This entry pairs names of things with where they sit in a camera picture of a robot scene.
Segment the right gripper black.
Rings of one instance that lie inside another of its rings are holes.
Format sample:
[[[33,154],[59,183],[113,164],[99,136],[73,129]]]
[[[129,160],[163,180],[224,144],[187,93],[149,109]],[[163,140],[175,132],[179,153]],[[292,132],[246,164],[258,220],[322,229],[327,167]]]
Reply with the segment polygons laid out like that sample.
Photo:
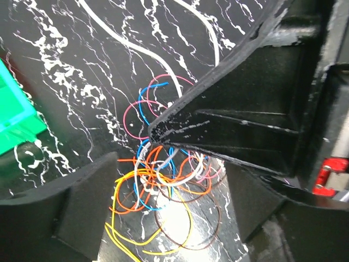
[[[316,9],[318,31],[305,42],[295,83],[294,202],[346,210],[326,183],[348,169],[348,1],[316,1]]]

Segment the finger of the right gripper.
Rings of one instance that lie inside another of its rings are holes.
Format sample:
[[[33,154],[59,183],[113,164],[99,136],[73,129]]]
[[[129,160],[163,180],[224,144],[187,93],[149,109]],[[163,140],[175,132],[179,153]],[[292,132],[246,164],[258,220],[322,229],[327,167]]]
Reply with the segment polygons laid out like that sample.
[[[327,23],[326,1],[247,1],[245,31],[217,67],[148,129],[150,141],[291,176]]]

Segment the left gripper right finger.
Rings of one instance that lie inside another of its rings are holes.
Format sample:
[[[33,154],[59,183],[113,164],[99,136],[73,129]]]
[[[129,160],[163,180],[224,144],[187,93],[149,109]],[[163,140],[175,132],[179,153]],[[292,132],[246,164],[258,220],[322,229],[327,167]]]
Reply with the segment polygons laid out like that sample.
[[[225,163],[251,261],[348,261],[348,203]]]

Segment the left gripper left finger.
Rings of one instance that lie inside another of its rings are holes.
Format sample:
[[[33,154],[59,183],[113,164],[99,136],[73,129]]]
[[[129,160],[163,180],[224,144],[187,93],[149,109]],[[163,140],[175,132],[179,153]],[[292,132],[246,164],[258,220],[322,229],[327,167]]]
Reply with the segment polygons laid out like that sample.
[[[118,154],[1,200],[1,261],[97,259]]]

